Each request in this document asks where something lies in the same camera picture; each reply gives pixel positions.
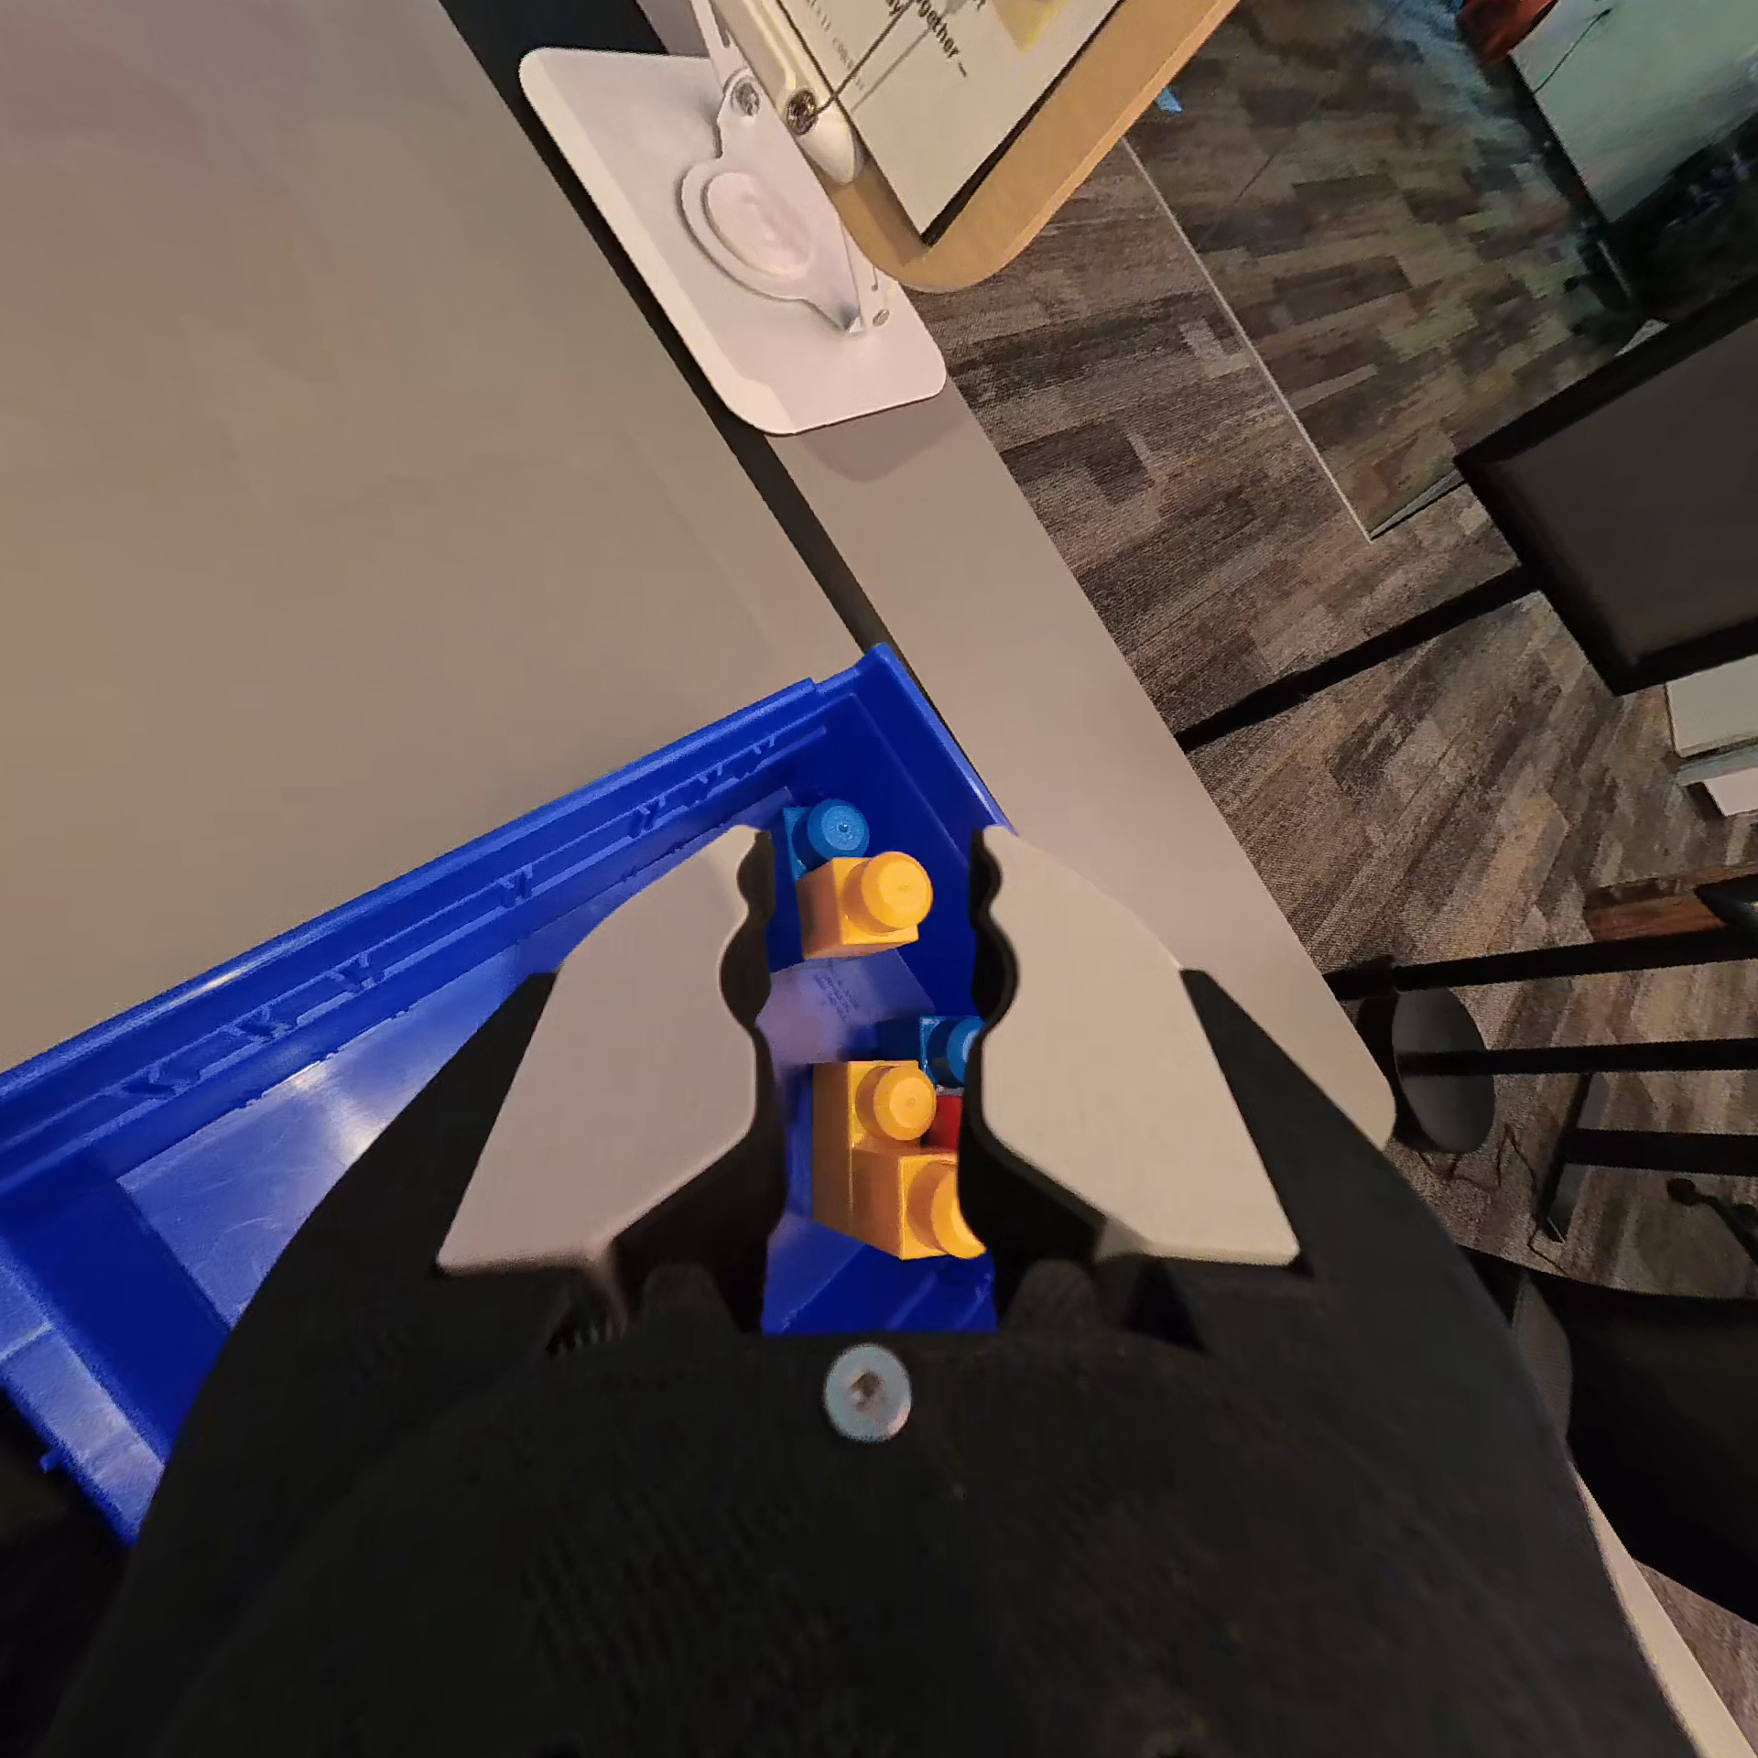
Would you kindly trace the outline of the clear chair floor mat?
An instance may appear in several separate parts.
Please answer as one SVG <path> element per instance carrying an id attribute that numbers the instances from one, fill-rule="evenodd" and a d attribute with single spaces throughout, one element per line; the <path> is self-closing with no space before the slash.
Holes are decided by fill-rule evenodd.
<path id="1" fill-rule="evenodd" d="M 1248 1 L 1131 151 L 1373 536 L 1754 283 L 1752 1 Z"/>

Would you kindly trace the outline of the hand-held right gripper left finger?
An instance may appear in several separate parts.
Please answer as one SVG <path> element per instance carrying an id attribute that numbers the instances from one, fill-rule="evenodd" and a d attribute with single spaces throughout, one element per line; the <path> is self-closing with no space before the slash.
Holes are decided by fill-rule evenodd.
<path id="1" fill-rule="evenodd" d="M 735 1147 L 757 1047 L 723 966 L 765 904 L 765 832 L 732 825 L 604 915 L 554 970 L 435 1263 L 605 1270 L 616 1239 Z"/>

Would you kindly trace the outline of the yellow two-stud toy block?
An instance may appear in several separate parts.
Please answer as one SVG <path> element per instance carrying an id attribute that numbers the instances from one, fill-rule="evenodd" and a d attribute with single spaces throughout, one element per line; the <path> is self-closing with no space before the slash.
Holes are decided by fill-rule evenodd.
<path id="1" fill-rule="evenodd" d="M 810 1217 L 856 1232 L 856 1155 L 915 1153 L 939 1105 L 931 1076 L 911 1059 L 825 1061 L 809 1069 Z"/>

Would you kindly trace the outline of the white board stand base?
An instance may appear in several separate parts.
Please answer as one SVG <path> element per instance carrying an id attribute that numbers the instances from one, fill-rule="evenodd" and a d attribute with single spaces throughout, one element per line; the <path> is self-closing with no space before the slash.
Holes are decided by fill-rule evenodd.
<path id="1" fill-rule="evenodd" d="M 909 296 L 854 245 L 748 67 L 541 47 L 517 78 L 739 420 L 790 435 L 944 389 Z"/>

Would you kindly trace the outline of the blue plastic bin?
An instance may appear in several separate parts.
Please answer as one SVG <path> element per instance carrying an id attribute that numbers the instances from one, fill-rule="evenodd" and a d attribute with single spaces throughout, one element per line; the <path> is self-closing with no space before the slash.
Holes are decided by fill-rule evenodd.
<path id="1" fill-rule="evenodd" d="M 913 942 L 800 957 L 794 845 L 858 810 L 926 867 Z M 298 1226 L 525 979 L 734 823 L 772 836 L 765 1032 L 787 1116 L 768 1332 L 984 1329 L 984 1259 L 889 1263 L 809 1219 L 809 1067 L 973 1014 L 966 856 L 1001 823 L 900 658 L 867 649 L 3 1070 L 3 1393 L 122 1541 L 230 1329 Z"/>

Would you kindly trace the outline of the wooden instruction board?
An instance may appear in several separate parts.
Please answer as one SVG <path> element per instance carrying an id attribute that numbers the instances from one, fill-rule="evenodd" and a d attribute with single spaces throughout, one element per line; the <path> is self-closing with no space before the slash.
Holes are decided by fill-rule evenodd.
<path id="1" fill-rule="evenodd" d="M 1226 1 L 695 3 L 851 239 L 911 292 L 999 274 L 1234 12 Z"/>

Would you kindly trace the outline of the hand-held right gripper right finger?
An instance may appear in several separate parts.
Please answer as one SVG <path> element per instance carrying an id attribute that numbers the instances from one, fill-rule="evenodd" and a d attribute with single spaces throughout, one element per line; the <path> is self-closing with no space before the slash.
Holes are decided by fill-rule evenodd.
<path id="1" fill-rule="evenodd" d="M 1032 1270 L 1285 1268 L 1299 1243 L 1188 970 L 1125 902 L 1012 829 L 970 847 L 957 1186 L 999 1314 Z"/>

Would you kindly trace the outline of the yellow one-stud toy block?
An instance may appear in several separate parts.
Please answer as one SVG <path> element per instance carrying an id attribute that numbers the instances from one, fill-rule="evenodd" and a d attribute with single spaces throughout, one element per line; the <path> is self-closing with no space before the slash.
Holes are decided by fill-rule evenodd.
<path id="1" fill-rule="evenodd" d="M 972 1261 L 984 1244 L 957 1191 L 957 1156 L 860 1147 L 849 1158 L 845 1232 L 898 1261 Z"/>
<path id="2" fill-rule="evenodd" d="M 794 902 L 803 959 L 873 955 L 917 942 L 933 885 L 913 854 L 880 849 L 801 873 Z"/>

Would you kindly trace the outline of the black pole stand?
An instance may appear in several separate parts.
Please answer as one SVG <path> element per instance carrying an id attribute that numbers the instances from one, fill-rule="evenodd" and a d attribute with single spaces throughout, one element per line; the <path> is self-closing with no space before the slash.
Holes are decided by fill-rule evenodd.
<path id="1" fill-rule="evenodd" d="M 1411 990 L 1360 1003 L 1356 1030 L 1386 1076 L 1395 1136 L 1422 1153 L 1483 1147 L 1497 1113 L 1499 1078 L 1755 1069 L 1755 1034 L 1664 1041 L 1488 1047 L 1451 990 Z"/>

